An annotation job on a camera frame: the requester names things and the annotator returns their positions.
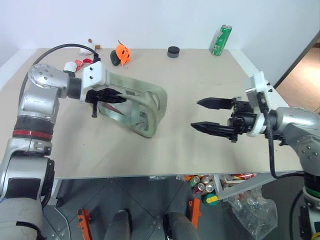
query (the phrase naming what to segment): wooden floor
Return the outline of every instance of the wooden floor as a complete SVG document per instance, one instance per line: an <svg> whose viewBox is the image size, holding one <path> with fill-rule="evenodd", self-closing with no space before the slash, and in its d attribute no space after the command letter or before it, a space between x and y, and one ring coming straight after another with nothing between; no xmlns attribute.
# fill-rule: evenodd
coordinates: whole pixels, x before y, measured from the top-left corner
<svg viewBox="0 0 320 240"><path fill-rule="evenodd" d="M276 90L289 106L320 113L320 48L312 47Z"/></svg>

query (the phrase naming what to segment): orange mask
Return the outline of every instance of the orange mask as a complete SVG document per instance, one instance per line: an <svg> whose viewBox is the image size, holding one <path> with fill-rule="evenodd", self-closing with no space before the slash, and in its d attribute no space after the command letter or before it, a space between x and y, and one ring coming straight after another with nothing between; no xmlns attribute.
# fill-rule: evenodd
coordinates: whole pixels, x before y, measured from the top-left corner
<svg viewBox="0 0 320 240"><path fill-rule="evenodd" d="M121 60L121 65L124 65L130 61L131 52L130 49L128 49L125 45L120 43L118 46L116 46L115 53L117 57Z"/></svg>

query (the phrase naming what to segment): transparent plastic object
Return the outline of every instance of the transparent plastic object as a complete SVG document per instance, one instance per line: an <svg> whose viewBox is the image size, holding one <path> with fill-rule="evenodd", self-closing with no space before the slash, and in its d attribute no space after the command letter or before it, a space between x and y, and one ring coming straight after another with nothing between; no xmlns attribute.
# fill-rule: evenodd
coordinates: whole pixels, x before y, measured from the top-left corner
<svg viewBox="0 0 320 240"><path fill-rule="evenodd" d="M99 102L99 112L136 133L151 138L167 110L166 91L154 84L110 73L109 88L122 93L122 103Z"/></svg>
<svg viewBox="0 0 320 240"><path fill-rule="evenodd" d="M262 196L261 187L229 197L227 201L235 216L255 240L264 239L278 226L276 203Z"/></svg>

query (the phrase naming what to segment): orange bracket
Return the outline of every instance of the orange bracket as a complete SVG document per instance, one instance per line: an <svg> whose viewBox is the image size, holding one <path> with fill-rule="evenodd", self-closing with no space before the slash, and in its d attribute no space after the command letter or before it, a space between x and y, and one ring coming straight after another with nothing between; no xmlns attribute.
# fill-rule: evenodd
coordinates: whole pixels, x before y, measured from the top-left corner
<svg viewBox="0 0 320 240"><path fill-rule="evenodd" d="M81 228L83 240L92 240L89 221L90 221L90 212L84 208L81 208L77 211L78 215L78 224L77 227Z"/></svg>
<svg viewBox="0 0 320 240"><path fill-rule="evenodd" d="M195 229L198 229L198 221L199 221L199 217L201 217L200 199L195 198L192 201L189 201L188 204L189 204L189 212L190 212L190 221L195 227Z"/></svg>

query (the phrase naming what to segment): white wall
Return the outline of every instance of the white wall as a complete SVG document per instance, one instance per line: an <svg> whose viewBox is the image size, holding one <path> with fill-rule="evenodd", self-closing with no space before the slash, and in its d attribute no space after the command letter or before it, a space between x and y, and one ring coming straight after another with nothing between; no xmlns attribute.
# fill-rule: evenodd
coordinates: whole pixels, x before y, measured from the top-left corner
<svg viewBox="0 0 320 240"><path fill-rule="evenodd" d="M222 24L274 83L320 29L319 0L15 0L3 22L19 48L85 43L103 48L207 49Z"/></svg>
<svg viewBox="0 0 320 240"><path fill-rule="evenodd" d="M15 42L11 41L10 35L7 33L4 23L1 21L0 17L0 68L17 51L18 47Z"/></svg>

